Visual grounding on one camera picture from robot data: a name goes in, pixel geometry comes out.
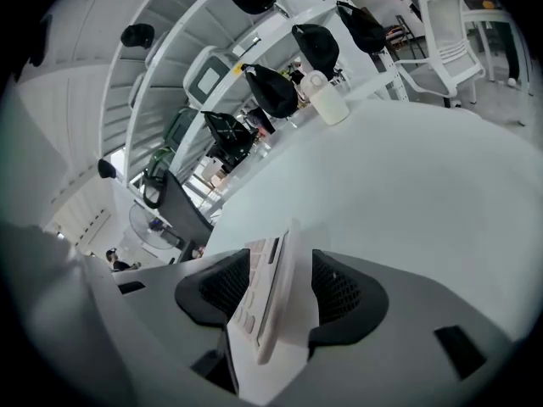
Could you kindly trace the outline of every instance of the white desk surface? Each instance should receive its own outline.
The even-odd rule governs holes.
[[[543,156],[470,114],[366,100],[312,120],[227,201],[206,255],[283,231],[312,248],[446,285],[510,337],[525,335],[543,272]]]

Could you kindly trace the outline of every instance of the office chair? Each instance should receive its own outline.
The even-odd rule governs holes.
[[[245,157],[255,141],[240,122],[230,114],[202,112],[211,135],[216,141],[210,156],[219,159],[229,171],[232,171]]]
[[[458,94],[456,88],[464,81],[471,81],[471,103],[475,104],[475,81],[485,75],[467,39],[462,1],[419,0],[429,57],[395,62],[398,72],[416,92],[443,97],[447,108],[451,106],[451,98]],[[408,73],[404,64],[423,66]]]
[[[155,201],[149,197],[149,191],[153,190],[158,192]],[[181,182],[169,170],[163,177],[145,177],[143,200],[150,208],[159,211],[185,243],[194,242],[196,246],[207,244],[213,226],[193,205]]]

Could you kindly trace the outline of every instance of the chair backrest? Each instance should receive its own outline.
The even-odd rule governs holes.
[[[213,226],[194,206],[193,201],[185,193],[181,183],[167,170],[163,179],[146,180],[147,186],[153,187],[160,195],[151,208],[157,208],[173,227],[177,236],[185,242],[194,241],[197,246],[204,246],[210,239]]]
[[[418,1],[433,67],[442,64],[456,84],[484,72],[467,40],[463,0]]]
[[[255,138],[233,116],[226,113],[202,112],[217,146],[237,159],[247,156]]]

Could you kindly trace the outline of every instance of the white chair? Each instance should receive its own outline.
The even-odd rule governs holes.
[[[477,102],[475,81],[486,71],[475,56],[466,36],[462,15],[463,0],[418,0],[423,16],[427,59],[398,60],[398,72],[416,92],[429,92],[444,98],[451,106],[457,87],[464,81],[472,83],[471,102]],[[408,73],[404,64],[423,64]]]

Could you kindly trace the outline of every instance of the white plastic bottle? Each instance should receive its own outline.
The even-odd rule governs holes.
[[[336,125],[349,115],[349,108],[336,88],[321,71],[312,71],[300,83],[317,113],[329,125]]]

